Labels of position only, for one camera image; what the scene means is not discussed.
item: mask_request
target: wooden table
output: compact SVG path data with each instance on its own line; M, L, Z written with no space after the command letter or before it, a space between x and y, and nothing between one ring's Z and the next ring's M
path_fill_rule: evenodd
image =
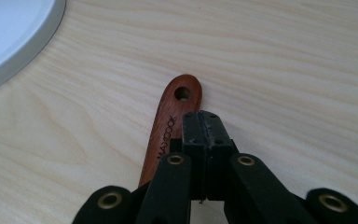
M184 73L290 191L358 203L358 1L68 0L0 87L0 223L70 223L96 189L136 189L159 97ZM192 208L227 223L222 203Z

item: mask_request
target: black plastic part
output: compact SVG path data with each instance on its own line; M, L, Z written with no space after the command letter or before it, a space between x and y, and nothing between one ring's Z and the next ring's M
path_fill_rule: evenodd
M105 187L93 193L74 224L186 224L191 200L225 201L229 224L358 223L358 205L331 189L307 200L290 193L257 157L240 154L215 114L183 117L183 139L171 139L153 180L133 193Z
M191 159L170 153L159 160L136 224L186 224L190 220Z
M311 190L307 195L306 206L320 223L358 223L358 205L331 189Z
M238 153L231 157L225 212L229 223L315 224L269 168L257 157Z
M124 188L108 186L103 189L99 189L95 191L80 208L73 223L131 223L128 216L131 208L131 201L130 192Z
M182 148L194 164L191 198L223 201L228 159L237 149L222 120L207 111L185 114Z

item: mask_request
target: white plate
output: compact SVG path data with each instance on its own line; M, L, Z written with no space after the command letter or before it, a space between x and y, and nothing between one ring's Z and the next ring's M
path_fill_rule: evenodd
M0 0L0 85L29 63L54 35L65 0Z

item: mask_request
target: reddish-brown wooden handle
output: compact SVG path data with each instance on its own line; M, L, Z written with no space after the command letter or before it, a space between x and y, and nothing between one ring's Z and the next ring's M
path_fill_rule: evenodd
M182 116L200 109L202 87L191 75L174 78L159 101L149 138L139 187L153 178L161 156L170 151L170 139L182 137Z

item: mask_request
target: screw hole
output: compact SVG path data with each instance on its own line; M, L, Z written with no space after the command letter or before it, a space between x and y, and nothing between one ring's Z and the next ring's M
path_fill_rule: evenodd
M179 87L178 89L176 89L175 91L175 98L178 101L187 101L188 97L190 97L190 90L186 87Z
M111 209L121 204L123 197L117 191L105 193L98 200L98 206L102 209Z
M342 202L338 197L330 194L320 195L319 202L326 208L335 212L344 213L348 210L348 206L344 202Z
M181 156L170 156L168 158L168 163L171 165L179 165L182 164L185 161L185 159L183 159L183 157Z
M247 165L247 166L251 166L255 164L255 160L248 156L238 157L238 162L242 165Z

